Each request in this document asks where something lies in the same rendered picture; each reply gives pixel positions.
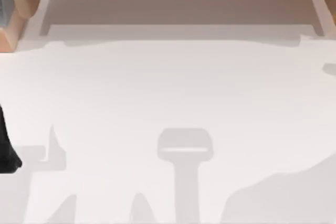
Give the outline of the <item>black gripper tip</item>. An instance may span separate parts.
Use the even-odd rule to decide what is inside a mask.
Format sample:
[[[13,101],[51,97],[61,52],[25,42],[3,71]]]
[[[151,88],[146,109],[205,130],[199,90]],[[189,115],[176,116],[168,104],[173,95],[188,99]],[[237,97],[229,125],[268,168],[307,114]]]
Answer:
[[[0,174],[15,173],[22,164],[8,137],[4,113],[0,105]]]

